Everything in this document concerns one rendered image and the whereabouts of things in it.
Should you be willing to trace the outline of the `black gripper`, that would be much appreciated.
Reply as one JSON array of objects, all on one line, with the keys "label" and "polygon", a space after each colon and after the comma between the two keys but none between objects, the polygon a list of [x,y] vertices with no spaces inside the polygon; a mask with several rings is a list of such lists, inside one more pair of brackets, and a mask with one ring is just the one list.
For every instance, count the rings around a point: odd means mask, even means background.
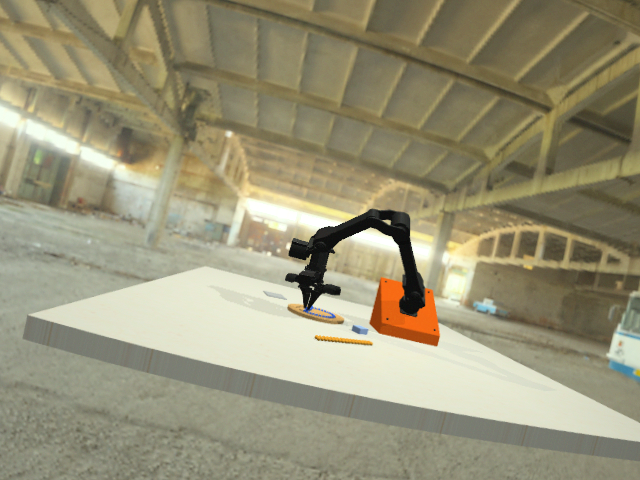
[{"label": "black gripper", "polygon": [[[323,277],[324,277],[324,273],[327,271],[326,266],[325,265],[320,265],[320,264],[316,264],[313,262],[309,262],[309,265],[307,264],[307,266],[309,266],[309,270],[318,270],[319,272],[322,273],[322,278],[321,278],[321,282],[319,283],[314,283],[312,285],[312,287],[314,287],[314,290],[312,290],[312,288],[310,288],[310,286],[306,285],[306,284],[299,284],[298,288],[300,288],[300,290],[302,291],[302,296],[303,296],[303,307],[304,309],[307,307],[307,310],[310,310],[310,308],[313,306],[313,304],[315,303],[315,301],[322,295],[322,294],[330,294],[330,295],[334,295],[334,296],[340,296],[341,293],[341,288],[339,286],[335,286],[332,284],[323,284]],[[293,274],[293,273],[288,273],[285,277],[285,281],[288,282],[297,282],[298,283],[299,280],[299,275],[298,274]],[[311,295],[311,296],[310,296]],[[310,300],[309,300],[310,298]],[[309,303],[308,303],[309,302]]]}]

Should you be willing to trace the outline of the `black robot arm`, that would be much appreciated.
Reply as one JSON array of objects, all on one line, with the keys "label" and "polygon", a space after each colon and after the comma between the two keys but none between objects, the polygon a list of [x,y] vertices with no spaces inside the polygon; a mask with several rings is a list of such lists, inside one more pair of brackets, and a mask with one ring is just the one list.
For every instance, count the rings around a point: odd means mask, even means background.
[{"label": "black robot arm", "polygon": [[[391,225],[383,220],[391,220]],[[410,241],[410,217],[405,212],[370,209],[340,225],[318,229],[309,242],[293,238],[288,256],[306,260],[312,254],[310,262],[326,266],[329,253],[335,254],[333,247],[338,242],[369,228],[392,236],[398,244],[405,273],[402,275],[404,295],[399,299],[400,313],[418,317],[418,311],[425,307],[426,287],[417,271]],[[321,272],[309,270],[309,266],[305,266],[299,273],[298,283],[312,286],[321,282],[321,278]]]}]

